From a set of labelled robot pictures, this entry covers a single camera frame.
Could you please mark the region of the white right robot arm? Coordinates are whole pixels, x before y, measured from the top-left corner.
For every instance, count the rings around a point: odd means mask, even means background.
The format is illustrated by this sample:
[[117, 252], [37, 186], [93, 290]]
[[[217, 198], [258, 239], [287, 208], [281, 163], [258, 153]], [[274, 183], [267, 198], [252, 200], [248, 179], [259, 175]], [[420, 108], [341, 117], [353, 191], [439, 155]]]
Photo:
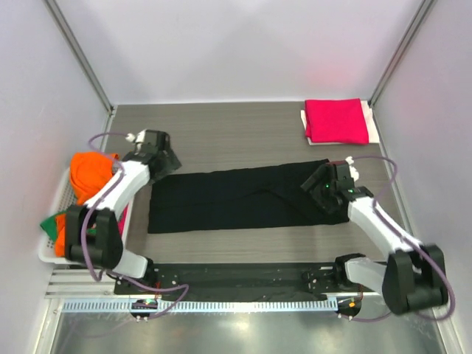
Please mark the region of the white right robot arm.
[[350, 156], [324, 163], [302, 189], [324, 212], [345, 209], [349, 221], [359, 226], [386, 257], [386, 264], [362, 255], [339, 257], [338, 269], [332, 274], [334, 286], [346, 292], [362, 285], [381, 295], [395, 315], [447, 305], [450, 288], [445, 284], [443, 252], [411, 236], [366, 187], [358, 185], [354, 161]]

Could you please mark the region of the black t-shirt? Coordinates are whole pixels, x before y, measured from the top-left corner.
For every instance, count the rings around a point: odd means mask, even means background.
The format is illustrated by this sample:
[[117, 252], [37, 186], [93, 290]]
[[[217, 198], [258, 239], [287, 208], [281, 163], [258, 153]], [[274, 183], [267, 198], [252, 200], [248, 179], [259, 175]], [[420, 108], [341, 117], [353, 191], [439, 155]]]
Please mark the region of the black t-shirt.
[[323, 164], [318, 160], [167, 176], [152, 187], [147, 231], [164, 234], [346, 223], [345, 208], [328, 214], [301, 188]]

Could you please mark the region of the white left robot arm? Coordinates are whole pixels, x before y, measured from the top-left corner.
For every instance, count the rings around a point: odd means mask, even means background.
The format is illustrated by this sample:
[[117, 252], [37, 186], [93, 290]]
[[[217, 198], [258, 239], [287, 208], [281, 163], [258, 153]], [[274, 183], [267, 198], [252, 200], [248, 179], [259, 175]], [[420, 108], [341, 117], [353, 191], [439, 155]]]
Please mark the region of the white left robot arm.
[[92, 197], [67, 209], [65, 258], [87, 266], [96, 281], [101, 280], [97, 269], [110, 271], [117, 277], [130, 277], [139, 293], [149, 294], [157, 284], [157, 276], [150, 271], [153, 262], [126, 249], [118, 220], [138, 191], [175, 172], [181, 162], [171, 147], [170, 135], [164, 131], [123, 133], [121, 136], [133, 145], [133, 150], [121, 160], [96, 149], [93, 141], [102, 136], [90, 138], [88, 146], [117, 170]]

